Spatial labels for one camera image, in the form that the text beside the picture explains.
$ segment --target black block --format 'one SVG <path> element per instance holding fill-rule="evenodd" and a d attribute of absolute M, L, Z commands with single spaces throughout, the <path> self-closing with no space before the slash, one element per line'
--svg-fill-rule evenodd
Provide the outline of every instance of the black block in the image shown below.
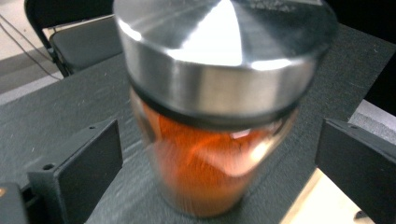
<path fill-rule="evenodd" d="M 375 223 L 396 223 L 396 146 L 352 124 L 325 119 L 316 163 Z"/>
<path fill-rule="evenodd" d="M 117 122 L 96 123 L 72 136 L 28 173 L 51 223 L 83 223 L 122 166 Z"/>

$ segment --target orange substance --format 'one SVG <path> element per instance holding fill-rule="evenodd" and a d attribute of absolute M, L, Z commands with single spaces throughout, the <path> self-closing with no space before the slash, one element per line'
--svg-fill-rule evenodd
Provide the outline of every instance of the orange substance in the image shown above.
<path fill-rule="evenodd" d="M 155 133 L 152 153 L 169 203 L 195 216 L 211 217 L 239 201 L 261 161 L 253 158 L 253 151 L 273 131 L 210 132 L 178 123 L 146 105 L 144 111 Z"/>

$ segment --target cable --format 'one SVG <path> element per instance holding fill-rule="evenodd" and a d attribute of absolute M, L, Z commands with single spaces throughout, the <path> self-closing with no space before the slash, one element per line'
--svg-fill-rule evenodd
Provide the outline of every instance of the cable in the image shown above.
<path fill-rule="evenodd" d="M 6 24 L 8 24 L 15 32 L 17 32 L 20 36 L 22 36 L 22 38 L 24 40 L 26 40 L 26 42 L 29 43 L 30 46 L 32 46 L 32 48 L 37 51 L 41 56 L 43 56 L 44 58 L 46 58 L 47 60 L 52 62 L 52 59 L 49 58 L 47 55 L 45 55 L 43 52 L 41 52 L 38 48 L 35 47 L 35 45 L 30 42 L 30 40 L 23 34 L 21 33 L 14 25 L 11 24 L 11 22 L 9 22 L 5 17 L 3 17 L 3 15 L 0 14 L 0 18 L 6 22 Z"/>
<path fill-rule="evenodd" d="M 14 41 L 16 45 L 24 52 L 24 54 L 29 57 L 33 62 L 35 62 L 49 77 L 53 77 L 55 79 L 61 80 L 58 77 L 53 76 L 49 71 L 47 71 L 38 61 L 36 61 L 22 46 L 18 41 L 4 28 L 3 24 L 0 22 L 0 28 L 6 33 L 6 35 Z"/>

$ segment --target stainless steel lid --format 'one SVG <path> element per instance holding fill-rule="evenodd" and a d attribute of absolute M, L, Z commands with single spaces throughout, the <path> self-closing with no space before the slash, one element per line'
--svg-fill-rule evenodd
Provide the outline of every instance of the stainless steel lid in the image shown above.
<path fill-rule="evenodd" d="M 287 113 L 337 28 L 320 0 L 116 0 L 114 12 L 134 90 L 198 125 Z"/>

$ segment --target jar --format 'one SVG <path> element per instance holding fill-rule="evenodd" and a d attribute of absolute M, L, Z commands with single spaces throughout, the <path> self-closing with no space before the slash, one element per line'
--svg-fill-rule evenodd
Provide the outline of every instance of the jar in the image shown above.
<path fill-rule="evenodd" d="M 118 0 L 131 99 L 165 200 L 236 204 L 288 133 L 337 27 L 319 0 Z"/>

